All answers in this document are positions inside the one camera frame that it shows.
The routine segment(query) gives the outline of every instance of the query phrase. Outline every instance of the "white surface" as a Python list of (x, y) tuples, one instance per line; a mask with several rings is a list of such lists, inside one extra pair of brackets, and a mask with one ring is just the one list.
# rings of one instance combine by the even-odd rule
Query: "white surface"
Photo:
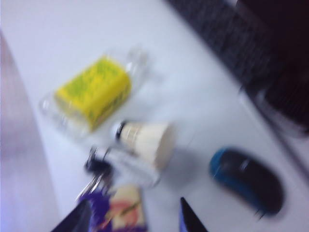
[[(97, 131), (92, 140), (108, 145), (117, 119), (174, 120), (178, 141), (160, 184), (143, 192), (150, 230), (178, 231), (184, 196), (211, 232), (306, 231), (308, 189), (239, 102), (239, 86), (218, 58), (163, 1), (4, 0), (2, 30), (38, 122), (60, 214), (90, 180), (85, 150), (43, 119), (38, 101), (95, 61), (104, 50), (144, 45), (155, 63), (149, 81)], [(281, 177), (283, 210), (258, 221), (254, 210), (216, 185), (208, 175), (214, 152), (226, 145), (248, 149)]]

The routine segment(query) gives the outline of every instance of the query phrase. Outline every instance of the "black object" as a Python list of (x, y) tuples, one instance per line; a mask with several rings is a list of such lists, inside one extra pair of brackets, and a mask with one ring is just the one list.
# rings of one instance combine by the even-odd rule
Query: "black object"
[(271, 35), (223, 0), (169, 0), (244, 85), (273, 80), (284, 62)]
[(291, 78), (297, 74), (296, 70), (289, 73), (267, 88), (265, 102), (272, 110), (263, 109), (269, 118), (273, 118), (274, 124), (288, 134), (306, 135), (309, 134), (309, 78)]
[(220, 149), (211, 159), (210, 173), (263, 215), (274, 215), (281, 210), (284, 194), (279, 179), (269, 168), (244, 152), (233, 148)]
[(91, 216), (90, 202), (82, 201), (52, 232), (89, 232)]
[(100, 159), (96, 158), (96, 148), (92, 147), (90, 150), (89, 158), (85, 164), (87, 172), (93, 174), (104, 173), (105, 176), (109, 176), (112, 173), (112, 166)]
[(280, 128), (296, 124), (292, 130), (309, 134), (308, 0), (239, 0), (237, 10), (224, 0), (168, 1), (253, 101), (265, 91), (266, 102), (288, 120), (262, 109), (264, 116)]
[(185, 198), (180, 198), (180, 232), (208, 232)]
[(116, 131), (116, 140), (119, 141), (120, 139), (120, 134), (121, 134), (121, 131), (123, 129), (123, 127), (125, 126), (126, 124), (126, 121), (122, 121), (119, 125), (119, 127), (117, 128), (117, 131)]

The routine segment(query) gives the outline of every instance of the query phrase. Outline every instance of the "computer mouse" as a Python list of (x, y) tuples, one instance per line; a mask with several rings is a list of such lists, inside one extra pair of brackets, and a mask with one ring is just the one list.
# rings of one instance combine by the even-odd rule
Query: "computer mouse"
[(278, 177), (247, 153), (222, 148), (210, 161), (210, 173), (263, 215), (277, 214), (283, 205), (284, 191)]

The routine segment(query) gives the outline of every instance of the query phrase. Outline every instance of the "wireless mouse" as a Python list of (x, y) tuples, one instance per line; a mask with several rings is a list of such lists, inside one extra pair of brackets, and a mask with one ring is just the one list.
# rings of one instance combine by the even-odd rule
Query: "wireless mouse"
[(220, 149), (211, 159), (210, 173), (262, 212), (262, 216), (275, 215), (281, 210), (284, 193), (279, 179), (250, 155), (234, 148)]

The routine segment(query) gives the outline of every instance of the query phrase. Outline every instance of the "badminton shuttlecock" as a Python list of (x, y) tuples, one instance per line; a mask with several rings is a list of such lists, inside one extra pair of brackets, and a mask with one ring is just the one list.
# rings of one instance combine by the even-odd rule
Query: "badminton shuttlecock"
[(173, 127), (169, 123), (139, 123), (123, 121), (112, 130), (116, 140), (155, 168), (165, 168), (175, 144)]

